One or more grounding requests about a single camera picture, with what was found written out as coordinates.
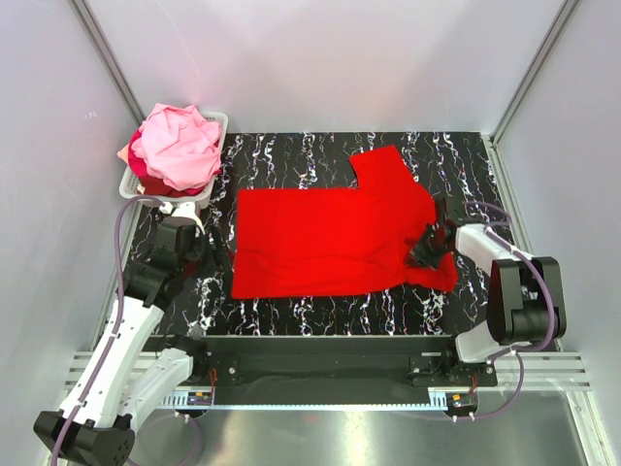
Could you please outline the red t-shirt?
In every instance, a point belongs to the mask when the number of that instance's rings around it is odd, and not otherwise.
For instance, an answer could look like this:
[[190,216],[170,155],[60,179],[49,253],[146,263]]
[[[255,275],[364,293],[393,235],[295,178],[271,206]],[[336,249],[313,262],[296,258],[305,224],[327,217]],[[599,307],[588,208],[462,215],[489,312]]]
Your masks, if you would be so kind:
[[388,146],[349,163],[354,188],[239,191],[233,298],[351,296],[403,283],[454,289],[451,255],[437,268],[408,260],[436,213],[400,152]]

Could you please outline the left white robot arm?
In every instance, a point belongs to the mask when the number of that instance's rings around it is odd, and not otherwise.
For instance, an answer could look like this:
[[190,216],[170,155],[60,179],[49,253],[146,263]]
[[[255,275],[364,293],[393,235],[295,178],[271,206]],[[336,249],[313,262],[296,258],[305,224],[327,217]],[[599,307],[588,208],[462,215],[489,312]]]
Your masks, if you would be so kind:
[[33,431],[52,465],[123,465],[136,436],[165,396],[180,384],[214,384],[217,371],[207,344],[173,335],[135,381],[139,356],[187,280],[228,272],[230,253],[218,228],[168,218],[147,253],[126,263],[110,319],[80,378],[55,411],[38,414]]

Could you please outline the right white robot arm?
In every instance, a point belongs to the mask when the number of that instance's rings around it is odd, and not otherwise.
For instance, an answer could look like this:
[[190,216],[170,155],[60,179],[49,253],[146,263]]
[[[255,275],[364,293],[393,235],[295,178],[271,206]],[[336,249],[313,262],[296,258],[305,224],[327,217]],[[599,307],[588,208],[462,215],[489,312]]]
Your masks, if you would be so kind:
[[452,337],[425,372],[451,384],[493,373],[493,362],[516,351],[546,349],[567,332],[559,262],[533,256],[503,239],[490,223],[469,216],[464,202],[434,200],[435,221],[409,251],[408,265],[438,272],[452,253],[468,257],[488,277],[486,320]]

